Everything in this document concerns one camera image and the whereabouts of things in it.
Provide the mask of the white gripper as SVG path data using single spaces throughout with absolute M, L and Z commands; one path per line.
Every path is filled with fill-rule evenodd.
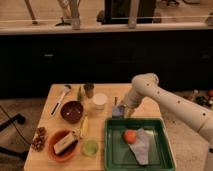
M 138 93 L 135 89 L 131 88 L 124 96 L 122 100 L 122 104 L 126 106 L 124 110 L 124 117 L 130 118 L 134 113 L 133 108 L 137 108 L 141 103 L 142 99 L 144 98 L 143 95 Z

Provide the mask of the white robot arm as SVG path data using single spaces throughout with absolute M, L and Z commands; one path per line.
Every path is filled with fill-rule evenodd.
M 158 102 L 209 142 L 204 171 L 213 171 L 213 111 L 168 92 L 158 86 L 154 73 L 140 74 L 132 78 L 131 89 L 122 102 L 135 109 L 145 97 Z

